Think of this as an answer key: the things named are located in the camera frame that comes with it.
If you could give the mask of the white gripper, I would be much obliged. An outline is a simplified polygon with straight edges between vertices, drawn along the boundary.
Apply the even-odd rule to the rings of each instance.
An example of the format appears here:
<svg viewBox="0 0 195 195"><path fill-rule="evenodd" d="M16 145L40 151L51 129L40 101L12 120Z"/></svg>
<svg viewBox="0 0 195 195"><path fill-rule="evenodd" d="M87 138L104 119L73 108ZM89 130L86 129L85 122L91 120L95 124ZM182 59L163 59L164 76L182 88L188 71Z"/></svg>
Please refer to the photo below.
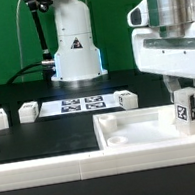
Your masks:
<svg viewBox="0 0 195 195"><path fill-rule="evenodd" d="M129 26L134 28L131 36L134 61L141 72L164 76L172 102L174 92L181 88L177 76L195 79L195 22L186 25L184 37L166 39L159 37L158 28L148 26L148 14L147 0L143 0L127 16Z"/></svg>

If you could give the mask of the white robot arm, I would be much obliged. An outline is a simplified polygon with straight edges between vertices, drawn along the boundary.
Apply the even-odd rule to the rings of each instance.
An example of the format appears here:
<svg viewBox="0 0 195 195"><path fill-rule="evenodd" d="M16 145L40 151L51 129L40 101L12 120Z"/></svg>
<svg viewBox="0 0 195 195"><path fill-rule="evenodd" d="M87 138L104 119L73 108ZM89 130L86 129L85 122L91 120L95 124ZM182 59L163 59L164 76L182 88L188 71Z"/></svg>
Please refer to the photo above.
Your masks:
<svg viewBox="0 0 195 195"><path fill-rule="evenodd" d="M54 0L59 49L52 80L76 83L96 79L105 70L93 44L89 10L78 0ZM178 79L195 84L195 0L143 0L131 9L128 25L137 68L161 74L176 98Z"/></svg>

